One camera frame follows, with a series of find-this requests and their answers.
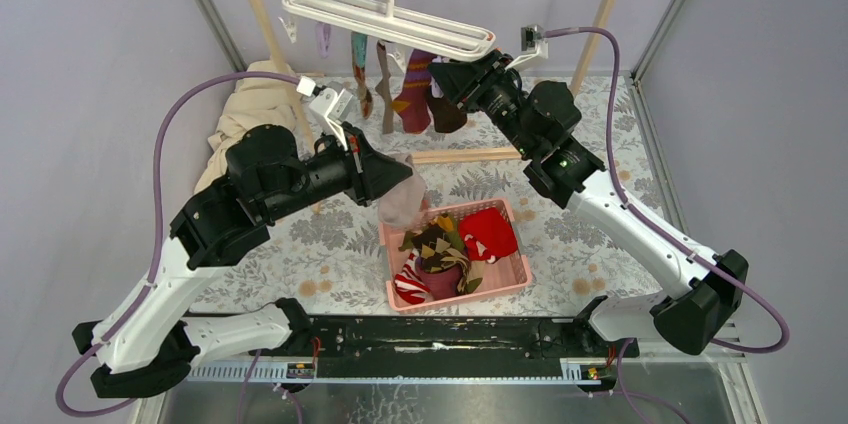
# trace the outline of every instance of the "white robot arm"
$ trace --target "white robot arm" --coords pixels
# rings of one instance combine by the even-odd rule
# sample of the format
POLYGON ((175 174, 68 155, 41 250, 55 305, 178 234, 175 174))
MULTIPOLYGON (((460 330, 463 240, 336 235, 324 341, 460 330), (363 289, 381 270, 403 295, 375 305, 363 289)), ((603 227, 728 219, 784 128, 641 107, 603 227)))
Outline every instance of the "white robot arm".
MULTIPOLYGON (((546 49, 532 52, 543 56, 546 49)), ((543 81, 528 94, 512 62, 493 51, 473 63, 433 63, 429 69, 448 99, 466 112, 485 112, 530 161, 525 174, 540 195, 593 222, 661 285, 663 291, 650 296, 592 301, 581 316, 594 331, 605 341, 661 335, 678 349, 699 354, 738 307, 741 293, 625 207, 637 206, 739 280, 746 276, 747 262, 734 251, 716 256, 632 196, 622 202, 600 160, 571 136, 581 116, 567 86, 543 81)), ((294 137, 285 128, 262 126, 246 134, 227 153, 227 175, 193 196, 171 223, 155 280, 141 279, 105 320, 77 326, 73 335, 80 353, 102 344, 96 351, 101 367, 92 375, 98 396, 150 397, 216 359, 253 349, 308 349, 310 319, 294 299, 226 318, 183 316, 206 287, 269 239, 267 225, 339 192, 368 205, 411 175, 407 166, 374 151, 359 129, 341 122, 351 99, 335 86, 313 101, 310 108, 327 134, 306 161, 298 159, 294 137), (144 287, 150 287, 147 298, 103 342, 144 287)))

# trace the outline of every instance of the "beige cloth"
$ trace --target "beige cloth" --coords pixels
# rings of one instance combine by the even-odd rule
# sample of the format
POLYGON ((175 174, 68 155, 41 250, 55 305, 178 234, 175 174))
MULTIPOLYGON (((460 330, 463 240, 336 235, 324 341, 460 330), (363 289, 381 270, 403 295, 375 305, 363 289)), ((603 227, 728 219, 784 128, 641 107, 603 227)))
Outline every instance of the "beige cloth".
MULTIPOLYGON (((247 70, 277 72, 271 61, 254 62, 247 70)), ((281 72, 295 75, 288 65, 281 72)), ((224 105, 215 133, 207 139, 213 154, 194 187, 195 194, 206 189, 212 181, 227 172, 227 149, 239 142, 250 129, 262 124, 273 124, 294 132, 297 121, 292 106, 299 105, 300 94, 292 84, 255 78, 238 81, 235 91, 230 94, 224 105)))

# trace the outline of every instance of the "plastic laundry basket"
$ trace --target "plastic laundry basket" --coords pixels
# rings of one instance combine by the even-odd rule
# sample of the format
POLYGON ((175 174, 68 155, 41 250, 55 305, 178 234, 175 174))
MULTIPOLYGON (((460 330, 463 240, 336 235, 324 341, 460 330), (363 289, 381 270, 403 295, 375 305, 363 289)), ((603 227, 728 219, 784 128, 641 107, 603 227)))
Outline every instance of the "plastic laundry basket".
POLYGON ((427 227, 427 224, 439 214, 449 212, 457 220, 474 214, 477 211, 494 207, 500 211, 501 216, 506 219, 512 226, 512 232, 515 233, 516 239, 519 242, 517 252, 498 260, 495 264, 487 265, 483 274, 483 282, 480 287, 471 294, 464 296, 451 297, 449 299, 441 299, 438 301, 425 302, 423 304, 410 304, 401 299, 395 292, 392 281, 386 282, 386 290, 389 293, 389 305, 392 309, 402 314, 420 312, 427 309, 436 309, 444 306, 452 306, 463 302, 477 301, 489 297, 502 296, 505 294, 513 294, 527 287, 533 280, 533 275, 530 272, 530 265, 527 263, 527 258, 521 254, 521 240, 518 233, 515 231, 515 216, 512 214, 512 207, 506 199, 487 199, 484 201, 474 201, 456 206, 439 207, 428 209, 425 211, 418 221, 407 229, 394 229, 385 224, 380 224, 380 245, 386 248, 386 257, 389 263, 389 276, 394 277, 403 268, 406 258, 409 256, 408 251, 400 251, 398 247, 403 243, 403 235, 407 230, 420 230, 427 227))

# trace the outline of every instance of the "patterned surface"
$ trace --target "patterned surface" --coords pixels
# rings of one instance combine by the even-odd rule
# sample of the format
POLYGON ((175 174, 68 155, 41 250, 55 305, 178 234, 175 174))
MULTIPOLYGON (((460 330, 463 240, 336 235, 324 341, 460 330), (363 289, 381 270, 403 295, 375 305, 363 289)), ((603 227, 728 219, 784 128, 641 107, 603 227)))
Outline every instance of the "patterned surface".
MULTIPOLYGON (((348 85, 352 78, 335 79, 348 85)), ((373 89, 376 79, 369 79, 373 89)), ((530 89, 533 79, 525 79, 530 89)), ((392 79, 392 94, 400 93, 392 79)), ((604 116, 610 79, 589 77, 577 98, 583 120, 575 136, 602 160, 604 116)), ((383 102, 364 121, 354 109, 349 121, 365 130, 371 144, 385 153, 451 148, 500 147, 508 143, 483 114, 450 135, 429 129, 421 135, 380 134, 383 102)), ((624 185, 645 204, 660 210, 626 86, 616 94, 615 156, 624 185)), ((315 128, 316 135, 320 130, 315 128)), ((541 198, 522 173, 520 161, 461 163, 419 167, 431 205, 444 206, 489 197, 506 197, 518 219, 523 252, 534 274, 519 294, 427 311, 426 314, 573 315, 594 296, 641 295, 658 290, 656 281, 629 255, 591 224, 541 198)), ((271 228, 271 241, 250 252, 241 264, 208 288, 192 307, 196 312, 243 312, 280 298, 297 297, 310 313, 392 314, 386 296, 389 279, 377 234, 376 205, 360 208, 346 197, 324 202, 319 214, 305 209, 271 228)))

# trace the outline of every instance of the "striped sock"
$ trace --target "striped sock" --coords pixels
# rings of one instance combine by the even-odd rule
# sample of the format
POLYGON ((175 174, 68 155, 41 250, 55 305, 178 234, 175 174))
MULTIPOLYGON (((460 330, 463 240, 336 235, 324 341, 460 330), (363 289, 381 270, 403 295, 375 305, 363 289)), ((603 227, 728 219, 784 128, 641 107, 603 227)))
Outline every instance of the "striped sock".
POLYGON ((415 49, 409 56, 409 66, 403 79, 403 90, 392 101, 392 109, 403 120, 403 130, 409 134, 420 134, 430 125, 430 113, 427 111, 426 92, 430 88, 432 76, 427 65, 436 56, 415 49))

